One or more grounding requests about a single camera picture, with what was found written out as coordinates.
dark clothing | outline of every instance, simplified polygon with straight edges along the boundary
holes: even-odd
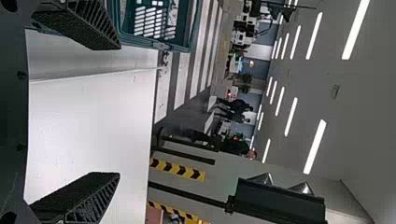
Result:
[[[218,99],[219,103],[227,105],[230,107],[232,111],[235,112],[235,114],[242,114],[243,112],[247,111],[248,108],[250,107],[249,104],[245,103],[243,100],[234,100],[232,102],[228,102],[224,99]]]
[[[221,137],[216,136],[212,137],[207,135],[206,133],[201,133],[195,130],[191,130],[191,136],[190,139],[192,142],[196,141],[202,141],[202,142],[207,142],[210,146],[220,148],[221,146]]]
[[[235,121],[237,123],[244,123],[243,119],[245,118],[245,116],[242,115],[242,114],[235,114],[235,113],[232,113],[232,112],[227,112],[227,114],[225,114],[225,115],[224,114],[215,113],[215,115],[216,116],[220,116],[220,117],[225,118],[225,119],[229,119],[229,120]]]
[[[248,154],[249,147],[245,141],[235,141],[233,139],[225,139],[221,141],[220,136],[211,137],[205,133],[201,133],[195,130],[190,130],[191,141],[203,141],[207,142],[210,146],[218,148],[222,152],[227,152],[237,156]]]
[[[248,143],[245,141],[235,141],[226,138],[220,151],[240,156],[248,154],[249,148]]]

white wall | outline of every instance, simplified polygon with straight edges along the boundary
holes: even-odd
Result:
[[[144,223],[155,71],[30,85],[24,199],[32,203],[88,172],[119,172],[102,223]]]
[[[252,44],[247,49],[247,54],[245,57],[270,61],[272,51],[273,46]]]

person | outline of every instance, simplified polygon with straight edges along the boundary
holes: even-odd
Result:
[[[257,158],[257,152],[250,150],[248,143],[245,141],[239,141],[235,139],[224,139],[221,141],[220,136],[209,136],[205,133],[198,132],[195,130],[187,130],[186,136],[190,138],[192,142],[203,141],[207,142],[210,146],[218,148],[222,152],[234,154],[237,156],[243,156],[248,159],[255,160]]]
[[[233,113],[233,112],[227,111],[227,110],[225,110],[223,108],[221,108],[221,110],[222,111],[226,111],[227,114],[224,115],[224,114],[220,114],[220,113],[215,113],[215,116],[219,116],[219,117],[222,117],[222,118],[225,118],[225,119],[229,119],[229,120],[235,121],[237,123],[245,123],[245,122],[246,123],[250,123],[250,119],[246,119],[245,115],[243,115],[243,114]]]
[[[245,101],[240,99],[229,102],[224,99],[218,98],[217,103],[230,107],[230,110],[234,111],[237,114],[242,114],[245,111],[253,111],[253,106],[250,106]]]

yellow and black hazard stripe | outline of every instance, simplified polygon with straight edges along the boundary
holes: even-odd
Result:
[[[197,180],[203,183],[205,181],[205,172],[174,164],[168,161],[160,161],[151,158],[149,161],[149,167],[172,175],[178,175],[188,179]]]
[[[160,204],[160,203],[155,203],[155,202],[148,201],[148,206],[156,208],[156,209],[161,209],[161,210],[163,210],[163,211],[165,211],[167,213],[176,214],[179,217],[186,218],[187,220],[198,221],[198,216],[193,215],[191,213],[187,213],[187,212],[185,212],[183,210],[180,210],[180,209],[176,209],[176,208],[168,206],[168,205],[163,205],[163,204]]]

fluorescent light strip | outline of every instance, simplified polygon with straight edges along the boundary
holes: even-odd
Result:
[[[262,112],[262,115],[260,116],[259,128],[257,129],[258,131],[262,128],[262,118],[263,117],[264,117],[264,112]]]
[[[276,44],[277,44],[277,41],[275,41],[273,53],[272,53],[272,55],[271,55],[271,59],[274,59],[274,57],[275,57]]]
[[[300,32],[301,32],[301,25],[298,26],[296,36],[294,37],[294,43],[293,43],[293,47],[291,48],[291,54],[290,54],[291,60],[293,60],[294,53],[296,52],[297,42],[298,42],[298,39],[300,38]]]
[[[353,21],[352,29],[350,30],[349,37],[344,48],[342,60],[349,60],[352,54],[353,48],[355,47],[356,40],[358,39],[359,32],[361,30],[361,24],[363,23],[364,17],[367,12],[367,8],[370,5],[370,0],[361,0],[361,4],[358,8],[355,20]]]
[[[285,93],[285,87],[282,87],[282,89],[280,89],[279,99],[277,100],[277,107],[276,107],[275,117],[277,117],[277,115],[279,114],[279,109],[280,109],[280,105],[282,105],[282,100],[283,100],[283,94],[284,93]]]
[[[259,107],[259,112],[257,112],[257,120],[260,119],[260,113],[262,112],[262,105]]]
[[[274,83],[273,93],[271,94],[270,105],[271,105],[272,102],[274,101],[274,96],[275,96],[275,91],[276,91],[276,85],[277,85],[277,81],[275,81],[275,83]]]
[[[309,175],[311,173],[312,165],[314,164],[315,157],[317,156],[318,149],[320,146],[321,139],[324,131],[326,130],[326,121],[320,120],[317,133],[315,134],[314,142],[312,143],[311,150],[309,151],[308,159],[306,160],[304,174]]]
[[[250,147],[249,147],[249,149],[252,149],[252,148],[253,148],[253,142],[254,142],[254,136],[253,136],[253,137],[251,137],[251,141],[250,141]]]
[[[294,97],[293,104],[291,105],[291,110],[289,113],[289,119],[288,122],[286,123],[285,137],[289,135],[290,126],[294,118],[294,112],[296,111],[297,103],[298,103],[298,98]]]
[[[270,149],[270,146],[271,146],[271,139],[268,138],[267,145],[265,146],[264,156],[262,157],[262,163],[265,163],[265,161],[267,160],[268,149]]]
[[[277,57],[279,56],[280,46],[282,46],[282,37],[279,38],[279,43],[278,43],[278,46],[277,46],[275,59],[277,59]]]
[[[311,42],[309,43],[308,52],[306,53],[305,58],[307,60],[311,59],[312,50],[314,48],[315,41],[317,40],[318,30],[319,30],[322,16],[323,16],[323,12],[320,12],[317,17],[317,22],[315,23],[314,32],[312,33]]]
[[[285,44],[283,45],[283,50],[282,50],[282,56],[280,56],[281,60],[285,58],[286,48],[288,47],[288,42],[289,42],[289,35],[290,35],[289,33],[286,34]]]
[[[270,94],[271,85],[272,85],[272,77],[270,77],[270,82],[268,83],[267,94],[266,94],[267,96]]]

